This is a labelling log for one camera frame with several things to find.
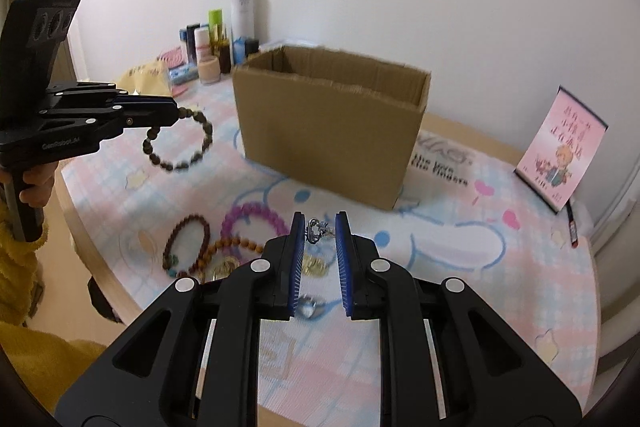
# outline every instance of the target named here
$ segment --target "white bottle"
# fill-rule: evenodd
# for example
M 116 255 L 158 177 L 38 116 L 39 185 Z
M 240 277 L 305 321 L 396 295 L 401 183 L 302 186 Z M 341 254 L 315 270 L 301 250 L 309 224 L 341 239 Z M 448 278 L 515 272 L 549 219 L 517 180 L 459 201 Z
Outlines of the white bottle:
M 203 58 L 211 56 L 211 44 L 209 41 L 209 27 L 201 26 L 193 32 L 193 39 L 196 42 L 196 59 L 198 63 Z
M 234 42 L 255 37 L 254 0 L 231 0 L 231 31 Z

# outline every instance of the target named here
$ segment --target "screw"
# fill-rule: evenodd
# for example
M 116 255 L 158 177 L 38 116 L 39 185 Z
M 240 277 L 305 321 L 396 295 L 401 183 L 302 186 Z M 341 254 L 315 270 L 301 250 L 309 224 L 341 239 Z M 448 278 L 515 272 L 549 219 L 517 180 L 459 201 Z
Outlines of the screw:
M 271 263 L 266 259 L 256 259 L 251 263 L 251 269 L 255 272 L 266 272 L 271 266 Z
M 460 293 L 465 289 L 465 283 L 456 278 L 447 279 L 447 282 L 444 283 L 444 285 L 447 290 L 453 293 Z
M 193 279 L 190 277 L 183 277 L 182 279 L 177 280 L 175 283 L 175 289 L 177 289 L 178 292 L 184 293 L 193 290 L 195 285 L 196 283 Z
M 371 269 L 374 272 L 385 272 L 389 268 L 391 268 L 391 265 L 386 259 L 374 259 L 371 261 Z

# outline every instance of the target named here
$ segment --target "open cardboard box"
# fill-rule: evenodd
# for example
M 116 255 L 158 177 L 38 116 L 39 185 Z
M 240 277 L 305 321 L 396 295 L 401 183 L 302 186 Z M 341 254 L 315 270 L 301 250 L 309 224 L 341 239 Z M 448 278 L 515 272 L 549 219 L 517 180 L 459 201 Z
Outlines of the open cardboard box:
M 248 159 L 352 200 L 393 208 L 431 73 L 284 46 L 234 68 L 233 81 Z

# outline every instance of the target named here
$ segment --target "heart pattern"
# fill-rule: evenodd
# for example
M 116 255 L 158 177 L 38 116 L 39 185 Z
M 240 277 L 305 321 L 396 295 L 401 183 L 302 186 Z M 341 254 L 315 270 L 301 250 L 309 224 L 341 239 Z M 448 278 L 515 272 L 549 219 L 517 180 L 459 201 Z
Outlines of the heart pattern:
M 135 172 L 132 172 L 127 176 L 127 184 L 125 188 L 127 190 L 135 190 L 136 188 L 142 187 L 142 184 L 146 181 L 149 175 L 143 171 L 143 169 L 138 169 Z
M 495 188 L 487 185 L 482 180 L 476 180 L 476 182 L 474 183 L 474 187 L 476 188 L 478 193 L 482 194 L 483 196 L 493 196 L 495 193 Z
M 560 348 L 554 338 L 554 330 L 546 330 L 544 335 L 538 335 L 536 337 L 536 353 L 544 360 L 546 365 L 551 365 L 551 362 L 558 356 Z
M 505 210 L 504 214 L 502 214 L 502 222 L 507 225 L 510 229 L 519 230 L 520 222 L 518 221 L 518 216 L 513 210 Z

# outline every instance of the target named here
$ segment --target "pink book cover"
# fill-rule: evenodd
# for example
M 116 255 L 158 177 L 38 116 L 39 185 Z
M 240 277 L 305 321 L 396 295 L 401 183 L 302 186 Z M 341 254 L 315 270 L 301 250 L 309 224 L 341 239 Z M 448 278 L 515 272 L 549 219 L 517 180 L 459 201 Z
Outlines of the pink book cover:
M 606 130 L 607 124 L 591 109 L 560 87 L 516 174 L 559 212 L 584 176 Z

